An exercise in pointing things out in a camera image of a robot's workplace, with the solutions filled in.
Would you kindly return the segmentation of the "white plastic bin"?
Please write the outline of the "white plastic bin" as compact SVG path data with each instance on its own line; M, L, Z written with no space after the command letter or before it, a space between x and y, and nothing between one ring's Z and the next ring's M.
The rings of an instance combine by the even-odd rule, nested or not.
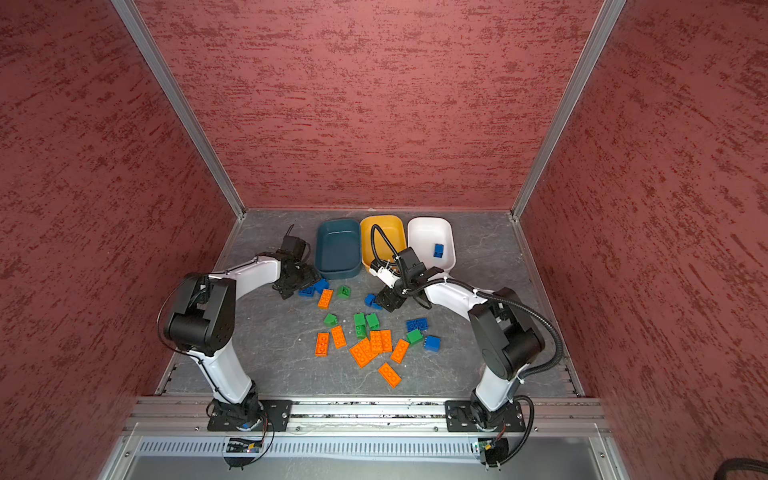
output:
M427 269L438 268L440 276L448 276L456 265L453 229L449 221L440 217L416 217L407 225L408 246L414 250ZM444 245L444 256L433 256L434 246Z

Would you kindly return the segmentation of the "dark teal plastic bin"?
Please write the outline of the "dark teal plastic bin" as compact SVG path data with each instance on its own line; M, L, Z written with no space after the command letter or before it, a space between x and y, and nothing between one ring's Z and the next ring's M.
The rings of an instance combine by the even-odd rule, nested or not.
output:
M323 222L317 230L315 267L327 280L355 277L362 268L361 228L351 218Z

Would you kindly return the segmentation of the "green lego with hole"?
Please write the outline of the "green lego with hole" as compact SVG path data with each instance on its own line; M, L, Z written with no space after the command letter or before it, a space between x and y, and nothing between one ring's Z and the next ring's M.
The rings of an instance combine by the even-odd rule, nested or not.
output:
M351 295L351 289L348 286L342 285L338 288L337 294L339 298L348 299Z

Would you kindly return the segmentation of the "blue lego pair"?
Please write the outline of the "blue lego pair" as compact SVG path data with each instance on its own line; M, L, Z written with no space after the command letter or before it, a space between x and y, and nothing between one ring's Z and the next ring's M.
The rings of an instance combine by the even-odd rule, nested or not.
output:
M376 302L376 295L375 294L368 294L365 297L364 303L369 308L373 308L373 309L376 309L376 310L382 310L382 307Z

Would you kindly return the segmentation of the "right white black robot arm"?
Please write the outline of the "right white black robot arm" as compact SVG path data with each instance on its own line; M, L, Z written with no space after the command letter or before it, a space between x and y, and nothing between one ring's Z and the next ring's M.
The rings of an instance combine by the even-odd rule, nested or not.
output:
M554 368L564 356L558 329L509 288L480 289L438 267L428 268L410 247L391 261L375 256L369 272L385 284L376 303L387 311L412 298L424 307L442 306L469 321L485 370L468 409L482 430L502 423L511 409L512 395L528 377Z

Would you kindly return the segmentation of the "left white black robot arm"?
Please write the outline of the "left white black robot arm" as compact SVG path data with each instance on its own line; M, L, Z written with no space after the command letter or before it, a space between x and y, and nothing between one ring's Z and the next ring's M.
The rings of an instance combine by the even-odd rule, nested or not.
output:
M282 299L313 286L321 276L308 263L310 246L289 233L275 252L210 273L190 273L169 296L169 314L157 324L161 343L191 358L212 390L209 428L266 429L268 414L257 385L234 345L237 300L269 285Z

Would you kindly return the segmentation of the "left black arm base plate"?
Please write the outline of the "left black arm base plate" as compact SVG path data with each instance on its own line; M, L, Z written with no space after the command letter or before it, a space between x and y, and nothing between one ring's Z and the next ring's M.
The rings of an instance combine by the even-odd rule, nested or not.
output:
M293 402L287 399L258 400L242 404L212 400L206 408L207 430L210 432L264 432L269 428L284 432Z

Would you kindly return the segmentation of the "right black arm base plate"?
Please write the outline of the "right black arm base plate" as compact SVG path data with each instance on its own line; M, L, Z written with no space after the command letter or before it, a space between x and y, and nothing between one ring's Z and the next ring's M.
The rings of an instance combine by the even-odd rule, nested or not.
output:
M506 403L496 411L487 410L477 400L449 400L444 403L447 430L451 433L522 433L526 426L517 403Z

